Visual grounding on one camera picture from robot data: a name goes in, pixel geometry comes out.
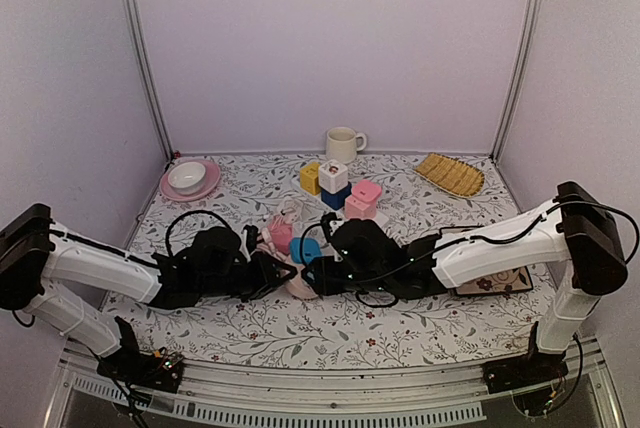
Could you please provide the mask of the round pink socket with cord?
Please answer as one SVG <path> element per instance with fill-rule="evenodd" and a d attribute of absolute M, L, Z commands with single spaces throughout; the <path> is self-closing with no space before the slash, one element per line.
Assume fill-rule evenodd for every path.
<path fill-rule="evenodd" d="M 302 279 L 300 272 L 285 283 L 285 288 L 294 298 L 299 300 L 311 301 L 319 297 L 319 295 Z"/>

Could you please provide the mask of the blue plug adapter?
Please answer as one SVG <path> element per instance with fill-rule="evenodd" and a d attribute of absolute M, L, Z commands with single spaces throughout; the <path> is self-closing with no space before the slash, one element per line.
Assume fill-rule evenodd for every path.
<path fill-rule="evenodd" d="M 320 245 L 315 239 L 294 237 L 289 243 L 290 257 L 296 264 L 309 264 L 322 257 Z"/>

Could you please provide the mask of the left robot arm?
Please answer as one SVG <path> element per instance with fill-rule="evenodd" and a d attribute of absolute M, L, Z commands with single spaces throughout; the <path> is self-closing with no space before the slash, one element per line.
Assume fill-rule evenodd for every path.
<path fill-rule="evenodd" d="M 1 307 L 22 311 L 83 343 L 128 382 L 148 374 L 130 325 L 87 304 L 66 282 L 124 295 L 154 309 L 195 306 L 206 297 L 259 299 L 292 280 L 294 266 L 258 250 L 258 231 L 236 233 L 223 219 L 196 233 L 190 246 L 137 255 L 84 237 L 55 222 L 36 203 L 1 230 Z"/>

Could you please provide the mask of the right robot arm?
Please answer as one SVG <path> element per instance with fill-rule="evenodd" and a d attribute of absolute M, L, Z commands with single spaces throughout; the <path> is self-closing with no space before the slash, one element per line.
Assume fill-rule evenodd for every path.
<path fill-rule="evenodd" d="M 302 279 L 321 296 L 383 291 L 398 299 L 424 297 L 432 282 L 451 290 L 510 269 L 564 262 L 551 307 L 534 324 L 532 350 L 517 375 L 537 384 L 552 372 L 574 333 L 599 300 L 628 279 L 635 252 L 624 252 L 616 223 L 631 215 L 599 203 L 579 184 L 557 187 L 554 198 L 516 217 L 459 233 L 438 233 L 399 245 L 370 219 L 320 222 L 333 253 L 303 264 Z"/>

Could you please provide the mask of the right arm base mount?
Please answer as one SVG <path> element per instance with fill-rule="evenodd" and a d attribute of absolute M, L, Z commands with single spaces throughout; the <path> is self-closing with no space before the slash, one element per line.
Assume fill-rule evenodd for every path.
<path fill-rule="evenodd" d="M 489 361 L 481 368 L 483 380 L 490 394 L 549 382 L 568 374 L 564 353 L 528 353 Z"/>

